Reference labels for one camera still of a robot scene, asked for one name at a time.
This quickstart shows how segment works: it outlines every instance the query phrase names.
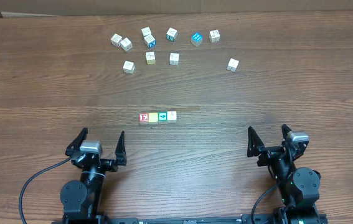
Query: white block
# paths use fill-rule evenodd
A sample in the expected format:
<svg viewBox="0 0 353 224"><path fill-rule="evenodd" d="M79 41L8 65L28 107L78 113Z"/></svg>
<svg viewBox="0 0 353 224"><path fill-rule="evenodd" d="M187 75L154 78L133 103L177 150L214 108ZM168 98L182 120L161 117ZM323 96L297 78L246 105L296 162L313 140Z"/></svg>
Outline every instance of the white block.
<svg viewBox="0 0 353 224"><path fill-rule="evenodd" d="M129 61L125 61L124 72L132 74L134 72L134 63L129 62Z"/></svg>
<svg viewBox="0 0 353 224"><path fill-rule="evenodd" d="M115 47L120 47L121 41L122 41L122 36L120 36L120 35L118 35L118 34L114 34L114 36L111 38L111 43L112 43Z"/></svg>
<svg viewBox="0 0 353 224"><path fill-rule="evenodd" d="M211 43L218 42L220 40L220 34L218 30L213 30L209 32L209 40Z"/></svg>
<svg viewBox="0 0 353 224"><path fill-rule="evenodd" d="M171 55L169 56L169 64L179 65L179 54L171 53Z"/></svg>
<svg viewBox="0 0 353 224"><path fill-rule="evenodd" d="M121 41L121 47L127 52L132 49L132 42L128 38L125 38Z"/></svg>
<svg viewBox="0 0 353 224"><path fill-rule="evenodd" d="M168 123L176 123L176 111L168 111L166 117Z"/></svg>
<svg viewBox="0 0 353 224"><path fill-rule="evenodd" d="M141 32L143 33L143 37L146 37L147 35L151 34L150 27L141 29Z"/></svg>
<svg viewBox="0 0 353 224"><path fill-rule="evenodd" d="M156 45L156 39L153 37L153 35L149 34L144 37L144 43L147 45L147 47L151 48Z"/></svg>
<svg viewBox="0 0 353 224"><path fill-rule="evenodd" d="M239 63L238 60L234 60L234 59L231 58L230 61L228 62L227 70L235 72L236 69L237 69L238 63Z"/></svg>
<svg viewBox="0 0 353 224"><path fill-rule="evenodd" d="M170 41L175 41L177 37L177 30L173 28L169 28L168 32L166 32L166 38Z"/></svg>
<svg viewBox="0 0 353 224"><path fill-rule="evenodd" d="M146 61L148 65L156 63L156 55L154 52L146 52Z"/></svg>

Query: alphabet cube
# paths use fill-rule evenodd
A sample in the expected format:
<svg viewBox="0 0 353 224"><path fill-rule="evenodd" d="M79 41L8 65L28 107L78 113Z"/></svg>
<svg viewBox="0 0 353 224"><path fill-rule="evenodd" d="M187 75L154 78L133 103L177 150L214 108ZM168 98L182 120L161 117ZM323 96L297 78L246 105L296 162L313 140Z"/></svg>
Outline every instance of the alphabet cube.
<svg viewBox="0 0 353 224"><path fill-rule="evenodd" d="M166 112L159 112L158 113L158 122L159 123L166 123L167 119L167 113Z"/></svg>
<svg viewBox="0 0 353 224"><path fill-rule="evenodd" d="M132 42L128 38L125 38L121 41L121 47L127 52L132 49Z"/></svg>
<svg viewBox="0 0 353 224"><path fill-rule="evenodd" d="M220 40L220 34L218 30L213 30L209 32L209 40L211 43L218 42Z"/></svg>
<svg viewBox="0 0 353 224"><path fill-rule="evenodd" d="M198 47L202 42L202 36L198 32L196 32L192 37L191 37L191 43Z"/></svg>
<svg viewBox="0 0 353 224"><path fill-rule="evenodd" d="M150 27L141 29L141 32L143 33L143 37L146 37L147 35L151 34Z"/></svg>
<svg viewBox="0 0 353 224"><path fill-rule="evenodd" d="M158 113L149 114L149 124L158 124Z"/></svg>
<svg viewBox="0 0 353 224"><path fill-rule="evenodd" d="M156 63L156 56L154 52L146 52L146 61L148 65Z"/></svg>
<svg viewBox="0 0 353 224"><path fill-rule="evenodd" d="M176 111L167 112L167 121L168 123L176 123Z"/></svg>
<svg viewBox="0 0 353 224"><path fill-rule="evenodd" d="M228 62L227 65L227 70L230 70L232 72L235 72L237 69L237 65L238 65L239 61L238 60L234 60L234 59L230 59L230 61Z"/></svg>
<svg viewBox="0 0 353 224"><path fill-rule="evenodd" d="M134 72L134 63L125 61L123 68L124 68L124 72L132 74Z"/></svg>
<svg viewBox="0 0 353 224"><path fill-rule="evenodd" d="M169 56L169 64L179 65L179 54L171 53L171 55Z"/></svg>
<svg viewBox="0 0 353 224"><path fill-rule="evenodd" d="M120 35L118 35L118 34L114 34L114 36L111 38L111 43L112 43L115 47L120 47L121 41L122 41L122 36L120 36Z"/></svg>
<svg viewBox="0 0 353 224"><path fill-rule="evenodd" d="M175 41L177 36L177 30L173 28L169 28L168 32L166 33L166 38L170 41Z"/></svg>
<svg viewBox="0 0 353 224"><path fill-rule="evenodd" d="M148 113L140 113L139 114L139 123L140 124L149 124L149 114Z"/></svg>
<svg viewBox="0 0 353 224"><path fill-rule="evenodd" d="M156 39L153 37L153 35L149 34L144 37L144 43L146 43L147 47L151 48L156 45Z"/></svg>

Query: wood grain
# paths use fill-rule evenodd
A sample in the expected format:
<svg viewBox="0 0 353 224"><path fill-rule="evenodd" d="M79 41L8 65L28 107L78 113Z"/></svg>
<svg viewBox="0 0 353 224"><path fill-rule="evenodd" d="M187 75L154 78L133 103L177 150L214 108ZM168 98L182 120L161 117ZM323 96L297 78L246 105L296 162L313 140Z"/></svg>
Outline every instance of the wood grain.
<svg viewBox="0 0 353 224"><path fill-rule="evenodd" d="M154 65L145 62L147 26ZM176 42L165 38L169 27ZM221 38L211 44L214 29ZM204 41L194 47L197 31ZM132 40L130 52L110 44L114 33ZM240 61L235 73L230 58ZM163 110L178 111L178 122L139 125L138 113ZM110 216L249 213L273 182L245 155L247 128L270 146L283 123L311 137L296 165L322 174L319 211L353 223L353 11L0 19L0 223L21 222L22 185L65 159L82 127L108 158L126 132L128 165L107 175L101 201ZM79 175L67 164L31 182L28 223L61 218L60 189ZM274 193L257 212L280 205Z"/></svg>

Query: row of blocks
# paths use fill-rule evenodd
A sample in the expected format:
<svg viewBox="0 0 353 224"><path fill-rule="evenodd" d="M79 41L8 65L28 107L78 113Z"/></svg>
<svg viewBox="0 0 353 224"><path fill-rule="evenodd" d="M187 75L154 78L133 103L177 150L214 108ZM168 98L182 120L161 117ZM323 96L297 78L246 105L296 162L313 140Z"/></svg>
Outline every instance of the row of blocks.
<svg viewBox="0 0 353 224"><path fill-rule="evenodd" d="M143 33L143 39L144 43L147 45L148 48L154 47L157 42L156 39L153 37L151 34L151 30L149 27L141 29L141 32ZM168 40L174 41L177 36L177 30L169 28L168 32L166 33L166 38ZM114 34L114 36L111 38L111 43L115 47L122 47L126 52L132 49L132 42L125 37L125 39L122 39L122 36L118 34Z"/></svg>
<svg viewBox="0 0 353 224"><path fill-rule="evenodd" d="M140 113L140 124L164 124L176 123L176 111L158 112L158 113Z"/></svg>
<svg viewBox="0 0 353 224"><path fill-rule="evenodd" d="M154 64L156 63L156 55L154 52L147 52L146 53L146 61L148 65ZM177 53L171 53L169 56L169 63L171 65L178 65L179 64L179 54ZM230 61L228 62L227 65L227 70L230 70L232 72L235 72L237 69L239 61L235 60L235 59L230 59ZM123 70L126 73L130 73L133 74L134 72L134 63L133 62L129 62L129 61L125 61L124 63L124 67Z"/></svg>
<svg viewBox="0 0 353 224"><path fill-rule="evenodd" d="M220 40L220 34L218 30L213 30L209 32L209 40L211 43L218 42ZM191 37L191 43L198 47L202 43L202 35L196 32L192 37Z"/></svg>
<svg viewBox="0 0 353 224"><path fill-rule="evenodd" d="M148 65L156 63L156 54L154 52L146 52L146 61ZM171 53L169 55L170 65L179 65L179 54ZM125 61L123 70L126 73L132 74L134 72L135 66L133 62Z"/></svg>
<svg viewBox="0 0 353 224"><path fill-rule="evenodd" d="M148 48L152 48L157 44L156 39L151 34L150 27L141 29L141 32L143 33L144 43L147 45ZM166 39L170 41L175 41L176 37L177 30L173 29L172 27L169 28L168 32L166 33ZM219 31L210 31L209 39L211 43L218 42L220 40ZM202 35L196 32L191 37L191 42L194 46L198 47L202 43ZM118 34L114 34L114 36L111 38L111 43L116 47L122 47L122 49L124 49L126 52L132 49L133 47L132 42L127 37L125 37L125 39L122 39L122 36Z"/></svg>

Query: blue block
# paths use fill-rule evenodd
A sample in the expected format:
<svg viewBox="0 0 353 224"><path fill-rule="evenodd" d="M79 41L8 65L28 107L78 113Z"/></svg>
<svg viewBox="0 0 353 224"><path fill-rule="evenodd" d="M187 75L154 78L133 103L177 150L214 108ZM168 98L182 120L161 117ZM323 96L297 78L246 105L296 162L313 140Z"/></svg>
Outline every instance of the blue block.
<svg viewBox="0 0 353 224"><path fill-rule="evenodd" d="M199 34L198 32L196 32L196 33L192 36L192 38L193 38L196 42L198 42L198 41L200 41L200 40L202 39L202 36L201 36L201 34Z"/></svg>
<svg viewBox="0 0 353 224"><path fill-rule="evenodd" d="M156 45L156 41L153 41L153 42L149 43L149 48L154 47L155 45Z"/></svg>

